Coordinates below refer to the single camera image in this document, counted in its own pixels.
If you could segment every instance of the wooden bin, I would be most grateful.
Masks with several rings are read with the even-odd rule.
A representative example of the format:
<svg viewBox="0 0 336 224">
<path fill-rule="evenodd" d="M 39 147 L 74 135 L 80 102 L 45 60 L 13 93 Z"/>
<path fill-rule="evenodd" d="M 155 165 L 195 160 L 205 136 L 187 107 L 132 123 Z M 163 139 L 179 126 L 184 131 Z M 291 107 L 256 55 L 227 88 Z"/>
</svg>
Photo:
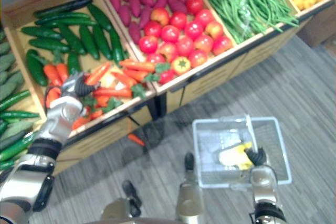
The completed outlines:
<svg viewBox="0 0 336 224">
<path fill-rule="evenodd" d="M 44 114 L 43 105 L 41 103 L 45 88 L 37 85 L 31 78 L 30 73 L 25 64 L 25 54 L 29 48 L 32 48 L 28 44 L 30 36 L 24 35 L 20 32 L 20 29 L 27 25 L 34 25 L 36 20 L 33 17 L 33 11 L 37 9 L 43 9 L 61 3 L 65 3 L 72 0 L 19 0 L 10 6 L 6 6 L 3 9 L 2 18 L 4 22 L 4 30 L 7 35 L 8 41 L 11 44 L 13 53 L 16 57 L 17 64 L 23 73 L 26 84 L 31 92 L 31 97 L 40 113 L 43 120 L 46 119 Z M 107 11 L 107 7 L 103 0 L 93 0 L 93 3 L 101 8 L 105 14 L 110 18 L 113 26 L 117 30 L 120 36 L 122 46 L 128 51 L 129 57 L 136 60 L 133 51 L 130 49 L 127 41 L 124 38 L 123 33 L 120 31 L 116 21 L 112 15 Z M 79 12 L 89 13 L 87 8 L 84 7 Z M 75 28 L 71 26 L 71 29 L 78 36 L 78 26 Z M 52 54 L 49 51 L 38 49 L 42 56 L 47 59 L 52 58 Z M 80 57 L 82 67 L 84 70 L 94 69 L 106 61 L 105 57 L 101 54 L 99 61 L 93 60 L 91 56 Z M 60 161 L 56 167 L 55 172 L 60 172 L 63 169 L 71 166 L 75 161 L 79 161 L 94 152 L 104 148 L 106 145 L 116 141 L 127 133 L 136 129 L 136 127 L 143 125 L 152 120 L 155 117 L 155 107 L 153 97 L 155 91 L 151 84 L 148 84 L 148 91 L 146 92 L 146 100 L 140 98 L 134 99 L 122 99 L 124 104 L 116 109 L 104 114 L 103 116 L 77 128 L 72 131 L 67 144 L 66 149 L 59 155 Z"/>
</svg>

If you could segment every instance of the green cucumber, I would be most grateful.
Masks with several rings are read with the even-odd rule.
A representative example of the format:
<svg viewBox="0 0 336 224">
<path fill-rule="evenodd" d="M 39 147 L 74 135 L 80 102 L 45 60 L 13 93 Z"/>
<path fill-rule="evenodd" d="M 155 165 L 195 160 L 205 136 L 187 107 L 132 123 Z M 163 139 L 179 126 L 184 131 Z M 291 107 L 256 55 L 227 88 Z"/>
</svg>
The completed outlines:
<svg viewBox="0 0 336 224">
<path fill-rule="evenodd" d="M 61 52 L 69 52 L 70 47 L 62 42 L 59 42 L 55 39 L 47 39 L 47 38 L 38 38 L 38 39 L 31 39 L 28 43 L 34 47 L 54 51 L 59 49 Z"/>
<path fill-rule="evenodd" d="M 39 19 L 39 20 L 35 21 L 35 24 L 36 25 L 43 25 L 44 23 L 53 21 L 55 19 L 61 19 L 61 18 L 85 18 L 85 19 L 90 19 L 90 15 L 88 15 L 86 13 L 57 13 L 57 14 Z"/>
<path fill-rule="evenodd" d="M 63 36 L 60 33 L 43 26 L 26 26 L 21 29 L 21 32 L 40 38 L 63 39 Z"/>
<path fill-rule="evenodd" d="M 53 15 L 53 14 L 56 14 L 56 13 L 70 12 L 72 10 L 80 9 L 80 8 L 88 5 L 91 2 L 92 2 L 92 0 L 70 1 L 70 2 L 66 2 L 64 4 L 57 5 L 57 6 L 54 6 L 54 7 L 46 8 L 46 9 L 43 9 L 43 10 L 38 10 L 38 11 L 34 12 L 33 14 L 36 18 L 44 18 L 44 17 L 47 17 L 49 15 Z"/>
<path fill-rule="evenodd" d="M 113 28 L 110 19 L 101 9 L 92 3 L 88 4 L 87 8 L 102 28 L 104 28 L 106 31 L 110 31 Z"/>
<path fill-rule="evenodd" d="M 81 25 L 79 27 L 79 35 L 80 39 L 83 42 L 83 45 L 86 48 L 86 51 L 92 55 L 93 59 L 99 60 L 100 59 L 99 51 L 97 49 L 96 43 L 88 27 Z"/>
<path fill-rule="evenodd" d="M 104 32 L 99 25 L 93 26 L 93 38 L 103 55 L 108 60 L 113 60 L 110 46 L 105 38 Z"/>
<path fill-rule="evenodd" d="M 79 38 L 64 24 L 59 23 L 58 28 L 69 46 L 79 55 L 86 55 L 86 50 Z"/>
</svg>

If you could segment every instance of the carrot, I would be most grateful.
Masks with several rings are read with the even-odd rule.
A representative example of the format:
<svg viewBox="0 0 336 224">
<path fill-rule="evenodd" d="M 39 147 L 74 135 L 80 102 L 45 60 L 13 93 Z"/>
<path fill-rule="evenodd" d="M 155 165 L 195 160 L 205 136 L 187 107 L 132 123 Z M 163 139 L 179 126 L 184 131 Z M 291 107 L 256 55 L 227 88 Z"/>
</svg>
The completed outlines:
<svg viewBox="0 0 336 224">
<path fill-rule="evenodd" d="M 139 144 L 141 146 L 145 146 L 145 143 L 140 138 L 138 138 L 136 135 L 134 135 L 132 133 L 128 134 L 128 138 L 129 138 L 129 140 L 135 142 L 136 144 Z"/>
<path fill-rule="evenodd" d="M 132 87 L 136 84 L 138 84 L 138 82 L 136 80 L 134 80 L 132 77 L 127 76 L 126 74 L 123 73 L 118 73 L 118 72 L 111 72 L 111 74 L 120 82 L 122 82 L 124 85 L 126 85 L 127 87 Z"/>
<path fill-rule="evenodd" d="M 69 78 L 68 66 L 65 63 L 60 63 L 56 65 L 56 69 L 62 82 L 65 82 Z"/>
<path fill-rule="evenodd" d="M 126 89 L 110 89 L 110 88 L 99 88 L 97 90 L 94 90 L 93 92 L 94 96 L 107 96 L 107 97 L 127 97 L 132 98 L 132 91 L 129 88 Z"/>
<path fill-rule="evenodd" d="M 87 85 L 95 85 L 103 77 L 103 75 L 109 70 L 111 66 L 110 62 L 105 62 L 99 68 L 97 68 L 85 81 Z"/>
<path fill-rule="evenodd" d="M 56 86 L 62 86 L 62 80 L 58 75 L 57 69 L 52 64 L 47 64 L 43 67 L 43 72 L 46 74 L 48 79 Z"/>
</svg>

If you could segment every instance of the red tomato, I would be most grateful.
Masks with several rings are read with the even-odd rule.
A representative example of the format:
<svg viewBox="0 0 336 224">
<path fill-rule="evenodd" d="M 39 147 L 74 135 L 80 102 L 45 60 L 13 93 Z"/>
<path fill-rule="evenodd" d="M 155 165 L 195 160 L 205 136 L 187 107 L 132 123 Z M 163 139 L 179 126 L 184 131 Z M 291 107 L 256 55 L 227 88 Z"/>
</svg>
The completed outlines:
<svg viewBox="0 0 336 224">
<path fill-rule="evenodd" d="M 164 26 L 161 30 L 161 39 L 166 42 L 176 43 L 179 40 L 180 30 L 172 25 Z"/>
<path fill-rule="evenodd" d="M 203 0 L 187 0 L 187 11 L 193 15 L 196 15 L 203 8 Z"/>
<path fill-rule="evenodd" d="M 146 61 L 151 62 L 151 63 L 165 63 L 166 62 L 166 60 L 161 54 L 156 54 L 156 53 L 147 55 Z"/>
<path fill-rule="evenodd" d="M 209 35 L 200 35 L 195 39 L 195 48 L 206 53 L 211 52 L 214 40 Z"/>
<path fill-rule="evenodd" d="M 207 61 L 207 53 L 203 50 L 194 50 L 189 55 L 188 59 L 191 62 L 191 67 L 196 68 Z"/>
<path fill-rule="evenodd" d="M 156 51 L 157 43 L 158 39 L 153 35 L 144 36 L 139 40 L 139 47 L 145 54 L 151 54 Z"/>
<path fill-rule="evenodd" d="M 190 37 L 191 39 L 196 39 L 199 35 L 202 34 L 202 32 L 202 24 L 195 20 L 186 24 L 184 29 L 184 33 L 186 34 L 186 36 Z"/>
<path fill-rule="evenodd" d="M 169 24 L 177 27 L 178 29 L 184 29 L 186 23 L 187 16 L 181 12 L 174 12 L 169 21 Z"/>
<path fill-rule="evenodd" d="M 188 56 L 194 49 L 194 42 L 188 36 L 185 36 L 176 43 L 176 46 L 179 56 Z"/>
<path fill-rule="evenodd" d="M 215 17 L 210 10 L 203 9 L 197 13 L 195 20 L 199 21 L 203 27 L 206 27 L 211 21 L 215 21 Z"/>
<path fill-rule="evenodd" d="M 156 21 L 149 21 L 143 28 L 143 31 L 146 36 L 153 35 L 156 38 L 159 38 L 161 35 L 161 26 Z"/>
</svg>

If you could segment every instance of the grey carpet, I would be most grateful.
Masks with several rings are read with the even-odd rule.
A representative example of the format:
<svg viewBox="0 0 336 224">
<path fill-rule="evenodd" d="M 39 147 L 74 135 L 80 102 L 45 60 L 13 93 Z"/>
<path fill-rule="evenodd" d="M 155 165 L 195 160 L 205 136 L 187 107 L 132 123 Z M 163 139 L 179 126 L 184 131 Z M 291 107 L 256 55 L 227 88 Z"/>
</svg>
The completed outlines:
<svg viewBox="0 0 336 224">
<path fill-rule="evenodd" d="M 194 119 L 249 113 L 275 116 L 285 141 L 293 183 L 279 187 L 288 223 L 335 222 L 335 58 L 294 37 L 271 58 L 194 102 L 136 131 L 147 154 L 125 137 L 62 172 L 46 210 L 33 224 L 86 223 L 123 196 L 130 179 L 143 216 L 174 218 L 183 158 L 193 150 Z M 250 223 L 250 192 L 204 190 L 208 223 Z"/>
</svg>

